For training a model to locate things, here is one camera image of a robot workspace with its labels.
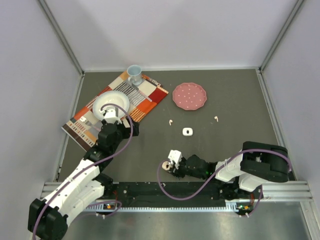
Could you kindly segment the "beige earbuds charging case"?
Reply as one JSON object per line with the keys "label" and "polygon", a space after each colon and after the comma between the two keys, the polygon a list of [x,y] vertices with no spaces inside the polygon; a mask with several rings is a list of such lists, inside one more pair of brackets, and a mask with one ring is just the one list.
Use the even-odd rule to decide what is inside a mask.
{"label": "beige earbuds charging case", "polygon": [[172,167],[172,164],[169,161],[164,161],[161,167],[164,171],[169,171]]}

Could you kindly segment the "white earbuds charging case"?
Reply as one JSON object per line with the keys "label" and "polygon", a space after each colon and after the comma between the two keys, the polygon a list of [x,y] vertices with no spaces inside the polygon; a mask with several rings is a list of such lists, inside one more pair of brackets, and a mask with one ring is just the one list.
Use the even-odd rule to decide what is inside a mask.
{"label": "white earbuds charging case", "polygon": [[191,127],[184,127],[182,129],[182,135],[185,137],[191,137],[194,134],[194,131]]}

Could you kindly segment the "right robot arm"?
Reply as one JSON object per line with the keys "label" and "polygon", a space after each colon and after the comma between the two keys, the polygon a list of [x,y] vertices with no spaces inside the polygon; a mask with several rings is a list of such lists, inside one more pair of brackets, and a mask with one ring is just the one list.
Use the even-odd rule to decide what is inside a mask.
{"label": "right robot arm", "polygon": [[239,153],[218,162],[207,162],[195,154],[185,158],[180,151],[171,150],[161,167],[177,178],[211,179],[218,184],[238,178],[233,192],[239,198],[262,184],[287,182],[292,170],[285,147],[253,141],[244,142]]}

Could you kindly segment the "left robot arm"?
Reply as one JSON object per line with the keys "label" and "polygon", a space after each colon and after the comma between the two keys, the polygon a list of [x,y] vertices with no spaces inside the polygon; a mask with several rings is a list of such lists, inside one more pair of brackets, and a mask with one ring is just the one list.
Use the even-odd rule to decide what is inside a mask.
{"label": "left robot arm", "polygon": [[112,179],[103,170],[121,153],[118,146],[123,140],[139,135],[139,123],[131,117],[125,120],[129,126],[103,121],[98,139],[75,170],[44,199],[36,198],[30,204],[27,229],[33,239],[61,240],[85,208],[113,194]]}

